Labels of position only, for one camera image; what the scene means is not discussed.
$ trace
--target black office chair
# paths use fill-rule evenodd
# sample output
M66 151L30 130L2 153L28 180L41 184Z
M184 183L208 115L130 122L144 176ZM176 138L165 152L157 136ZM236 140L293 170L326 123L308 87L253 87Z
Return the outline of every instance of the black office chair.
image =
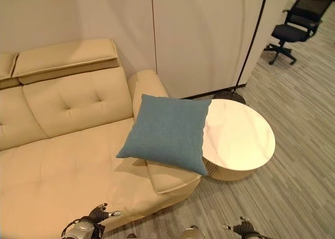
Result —
M322 22L321 17L330 4L331 0L297 0L291 10L285 10L284 12L287 12L285 23L277 25L272 32L272 36L279 39L279 46L269 44L264 49L264 51L276 52L276 56L269 64L272 65L278 54L282 53L293 60L290 63L293 65L297 59L291 55L291 49L284 48L284 44L286 42L303 42L314 36ZM306 29L301 30L289 24L302 26Z

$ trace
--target floor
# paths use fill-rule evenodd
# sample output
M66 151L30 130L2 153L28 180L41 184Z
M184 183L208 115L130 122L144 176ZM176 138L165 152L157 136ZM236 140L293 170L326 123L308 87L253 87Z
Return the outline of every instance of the floor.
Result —
M280 55L269 66L273 54L263 53L247 86L238 90L274 131L276 149L269 163L235 183L203 177L186 201L104 238L134 232L172 239L192 224L207 238L238 238L222 225L236 224L240 215L272 238L335 238L334 3L323 20L313 38L287 45L296 64Z

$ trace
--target white marble tabletop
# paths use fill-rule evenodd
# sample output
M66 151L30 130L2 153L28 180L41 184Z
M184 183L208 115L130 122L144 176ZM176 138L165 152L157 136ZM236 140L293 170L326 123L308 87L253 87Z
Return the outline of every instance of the white marble tabletop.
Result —
M231 170L252 170L267 163L275 149L268 122L252 108L213 99L204 127L203 157Z

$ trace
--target side table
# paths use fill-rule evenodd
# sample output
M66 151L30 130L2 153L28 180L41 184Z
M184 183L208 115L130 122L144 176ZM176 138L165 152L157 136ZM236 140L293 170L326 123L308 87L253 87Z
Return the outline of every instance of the side table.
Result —
M233 100L212 100L203 141L209 177L241 180L267 163L274 149L273 131L259 113Z

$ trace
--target wall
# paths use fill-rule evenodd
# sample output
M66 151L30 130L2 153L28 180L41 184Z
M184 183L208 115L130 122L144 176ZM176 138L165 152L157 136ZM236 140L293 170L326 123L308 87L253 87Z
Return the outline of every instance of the wall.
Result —
M0 51L113 38L128 75L155 69L151 0L0 0Z
M153 0L157 69L170 96L235 86L263 0ZM287 0L267 0L240 84L247 82Z

